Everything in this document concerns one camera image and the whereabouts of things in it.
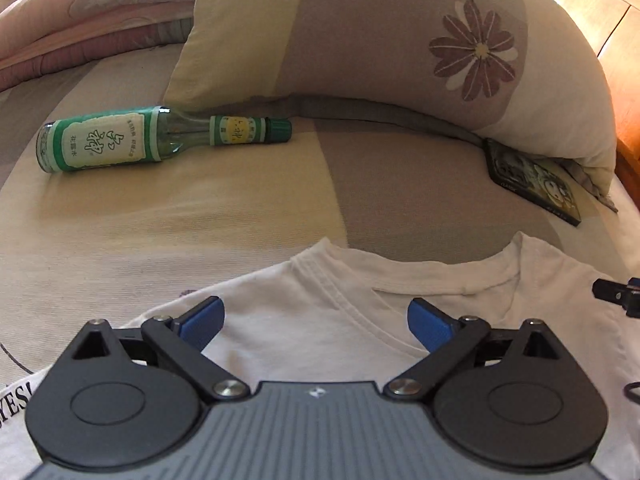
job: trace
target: green bottle cap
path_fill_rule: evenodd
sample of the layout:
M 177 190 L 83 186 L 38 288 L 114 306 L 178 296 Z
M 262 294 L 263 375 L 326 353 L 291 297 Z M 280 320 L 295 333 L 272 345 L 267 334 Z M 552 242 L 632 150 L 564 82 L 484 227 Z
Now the green bottle cap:
M 291 121 L 288 119 L 269 119 L 270 142 L 287 142 L 291 138 Z

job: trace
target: white logo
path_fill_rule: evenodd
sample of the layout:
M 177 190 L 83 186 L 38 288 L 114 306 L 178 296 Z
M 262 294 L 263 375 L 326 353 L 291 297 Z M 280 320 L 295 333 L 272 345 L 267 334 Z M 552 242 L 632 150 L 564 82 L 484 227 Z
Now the white logo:
M 307 393 L 315 399 L 319 399 L 326 394 L 326 390 L 324 388 L 321 388 L 320 386 L 316 386 L 314 388 L 311 388 Z

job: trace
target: pink blanket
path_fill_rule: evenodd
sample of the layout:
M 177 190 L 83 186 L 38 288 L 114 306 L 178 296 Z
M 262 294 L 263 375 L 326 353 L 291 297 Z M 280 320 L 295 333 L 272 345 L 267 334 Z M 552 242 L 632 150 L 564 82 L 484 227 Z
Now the pink blanket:
M 184 42 L 194 1 L 17 0 L 0 13 L 0 91 L 91 59 Z

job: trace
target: gray gripper base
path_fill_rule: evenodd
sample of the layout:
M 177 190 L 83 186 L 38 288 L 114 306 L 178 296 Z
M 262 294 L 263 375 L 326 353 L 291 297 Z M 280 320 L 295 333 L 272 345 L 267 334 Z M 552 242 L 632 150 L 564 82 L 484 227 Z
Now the gray gripper base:
M 30 480 L 602 480 L 589 465 L 552 474 L 491 469 L 438 435 L 418 404 L 373 383 L 263 383 L 213 408 L 180 449 L 122 472 L 47 463 Z

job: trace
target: maroon flower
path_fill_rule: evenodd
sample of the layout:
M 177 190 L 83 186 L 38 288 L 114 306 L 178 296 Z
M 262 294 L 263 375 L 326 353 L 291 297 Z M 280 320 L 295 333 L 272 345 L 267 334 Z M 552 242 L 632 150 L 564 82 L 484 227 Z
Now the maroon flower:
M 500 16 L 490 10 L 484 17 L 471 0 L 464 5 L 464 18 L 447 15 L 442 23 L 453 36 L 435 38 L 429 44 L 431 53 L 439 57 L 433 73 L 437 77 L 448 77 L 447 88 L 454 90 L 462 86 L 462 99 L 472 101 L 480 94 L 492 97 L 505 83 L 515 79 L 515 70 L 507 63 L 518 53 L 513 47 L 513 34 L 500 30 Z

